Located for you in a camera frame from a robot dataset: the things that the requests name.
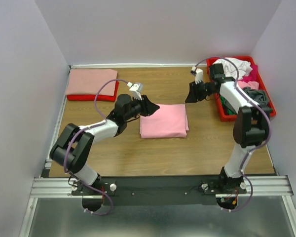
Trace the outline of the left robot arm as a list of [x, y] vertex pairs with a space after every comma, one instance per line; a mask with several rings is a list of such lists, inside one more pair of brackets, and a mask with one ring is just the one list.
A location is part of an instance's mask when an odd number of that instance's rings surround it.
[[90, 125], [78, 126], [69, 123], [49, 152], [49, 158], [63, 167], [82, 183], [83, 190], [94, 195], [106, 195], [101, 187], [101, 176], [87, 164], [92, 146], [107, 138], [120, 135], [130, 120], [137, 116], [149, 117], [160, 106], [151, 102], [146, 95], [136, 99], [128, 94], [120, 94], [114, 109], [104, 120]]

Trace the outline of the light pink t-shirt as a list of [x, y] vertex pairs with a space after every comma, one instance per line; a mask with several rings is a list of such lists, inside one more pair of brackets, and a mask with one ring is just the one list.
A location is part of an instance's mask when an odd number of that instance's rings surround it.
[[189, 131], [184, 104], [160, 104], [159, 109], [149, 117], [140, 117], [142, 139], [185, 138]]

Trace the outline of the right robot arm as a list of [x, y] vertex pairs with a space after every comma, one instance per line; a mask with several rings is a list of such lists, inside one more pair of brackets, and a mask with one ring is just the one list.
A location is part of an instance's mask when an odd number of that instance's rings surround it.
[[214, 64], [211, 81], [204, 82], [203, 71], [191, 68], [195, 80], [189, 84], [186, 103], [196, 103], [212, 94], [224, 97], [237, 113], [233, 127], [235, 145], [231, 157], [221, 169], [218, 178], [202, 185], [205, 192], [229, 194], [244, 189], [245, 168], [255, 150], [264, 146], [270, 137], [270, 109], [247, 95], [233, 77], [227, 77], [222, 64]]

